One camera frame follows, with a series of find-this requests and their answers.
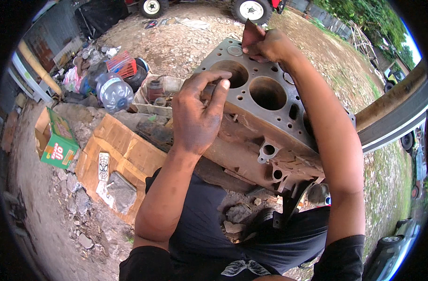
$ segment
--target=white wheel rim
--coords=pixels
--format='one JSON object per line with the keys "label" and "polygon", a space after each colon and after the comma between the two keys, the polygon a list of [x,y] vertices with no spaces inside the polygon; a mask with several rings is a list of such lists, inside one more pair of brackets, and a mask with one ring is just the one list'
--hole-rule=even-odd
{"label": "white wheel rim", "polygon": [[264,8],[255,1],[245,1],[240,5],[239,12],[244,18],[256,21],[264,15]]}
{"label": "white wheel rim", "polygon": [[390,236],[390,237],[384,237],[383,241],[384,242],[396,242],[398,241],[400,238],[398,236]]}
{"label": "white wheel rim", "polygon": [[147,0],[144,2],[144,11],[149,15],[159,12],[159,2],[156,0]]}

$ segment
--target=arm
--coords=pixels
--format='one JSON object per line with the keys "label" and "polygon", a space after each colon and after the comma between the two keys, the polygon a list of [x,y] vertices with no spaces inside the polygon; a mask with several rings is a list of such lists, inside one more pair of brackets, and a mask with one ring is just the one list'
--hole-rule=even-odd
{"label": "arm", "polygon": [[331,193],[326,245],[365,234],[362,147],[339,99],[282,31],[268,31],[264,41],[244,48],[244,53],[261,54],[262,62],[278,62],[295,82],[311,121]]}
{"label": "arm", "polygon": [[[133,248],[151,245],[168,250],[195,164],[219,131],[230,77],[231,73],[226,71],[194,74],[174,97],[174,145],[136,214]],[[218,79],[222,80],[205,108],[200,93],[209,82]]]}

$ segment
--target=cardboard sheet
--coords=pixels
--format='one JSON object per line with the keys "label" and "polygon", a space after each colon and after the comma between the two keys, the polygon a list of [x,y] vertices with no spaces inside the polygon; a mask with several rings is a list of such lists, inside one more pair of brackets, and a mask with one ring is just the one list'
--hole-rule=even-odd
{"label": "cardboard sheet", "polygon": [[109,172],[120,172],[136,187],[136,201],[127,214],[112,210],[118,217],[134,224],[134,218],[145,197],[145,178],[164,164],[166,153],[133,133],[120,121],[107,114],[94,130],[82,151],[75,173],[92,200],[104,202],[96,193],[99,184],[99,153],[107,152]]}

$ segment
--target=sky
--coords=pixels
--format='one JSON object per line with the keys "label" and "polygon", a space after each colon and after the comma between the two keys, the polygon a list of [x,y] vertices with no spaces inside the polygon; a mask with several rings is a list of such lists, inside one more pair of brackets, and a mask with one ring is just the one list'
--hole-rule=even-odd
{"label": "sky", "polygon": [[420,59],[422,58],[422,55],[419,52],[419,49],[417,48],[417,45],[415,44],[408,27],[405,25],[406,30],[408,31],[408,33],[405,33],[405,37],[406,37],[406,42],[402,43],[403,45],[408,45],[409,48],[412,51],[412,58],[413,58],[413,62],[415,63],[415,65],[417,65],[420,61]]}

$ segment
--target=green box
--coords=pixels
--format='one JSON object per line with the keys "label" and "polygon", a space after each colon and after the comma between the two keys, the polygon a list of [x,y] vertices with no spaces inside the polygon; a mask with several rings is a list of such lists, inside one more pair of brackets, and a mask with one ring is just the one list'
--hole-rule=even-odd
{"label": "green box", "polygon": [[66,169],[80,148],[68,122],[45,107],[35,125],[36,151],[42,162]]}

